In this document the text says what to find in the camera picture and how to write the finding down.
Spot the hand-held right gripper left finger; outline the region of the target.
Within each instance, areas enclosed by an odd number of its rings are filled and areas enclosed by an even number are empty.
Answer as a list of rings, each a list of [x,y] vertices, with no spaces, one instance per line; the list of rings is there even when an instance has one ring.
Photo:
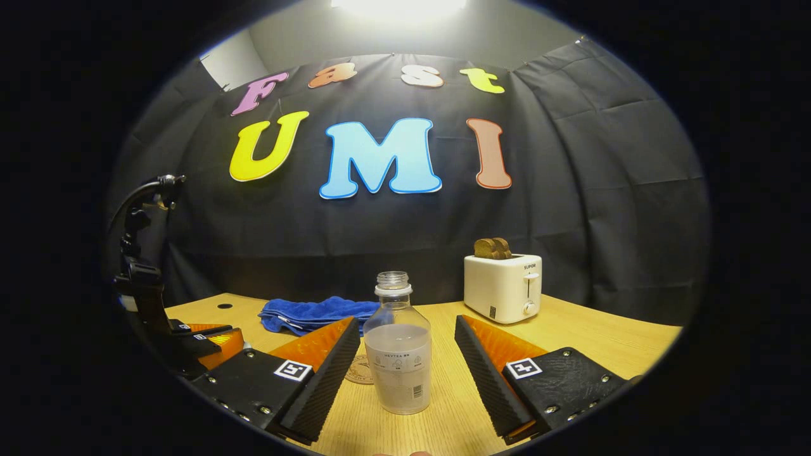
[[[310,445],[321,435],[359,344],[359,321],[347,317],[270,352],[232,350],[191,384],[247,424]]]

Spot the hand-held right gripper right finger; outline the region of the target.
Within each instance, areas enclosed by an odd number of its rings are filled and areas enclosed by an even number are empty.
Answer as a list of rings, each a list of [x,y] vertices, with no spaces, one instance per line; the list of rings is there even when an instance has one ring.
[[[579,421],[616,392],[635,386],[579,350],[545,350],[492,324],[458,315],[454,339],[507,444]]]

